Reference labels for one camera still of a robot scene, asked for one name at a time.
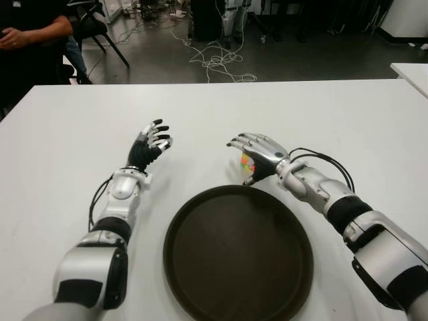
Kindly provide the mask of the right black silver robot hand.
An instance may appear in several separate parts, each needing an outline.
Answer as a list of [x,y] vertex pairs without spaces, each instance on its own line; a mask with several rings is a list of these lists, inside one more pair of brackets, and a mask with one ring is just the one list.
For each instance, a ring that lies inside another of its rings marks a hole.
[[226,146],[234,147],[253,160],[255,169],[243,182],[251,186],[277,173],[278,165],[290,156],[284,147],[262,134],[244,132],[232,138]]

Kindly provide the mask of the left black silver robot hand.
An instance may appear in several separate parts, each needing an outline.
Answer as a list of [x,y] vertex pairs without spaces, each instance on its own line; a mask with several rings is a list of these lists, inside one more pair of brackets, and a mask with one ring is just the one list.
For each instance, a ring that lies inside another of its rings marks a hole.
[[164,125],[162,119],[145,126],[131,146],[126,166],[145,172],[148,165],[172,146],[173,138],[165,133],[168,130],[169,126]]

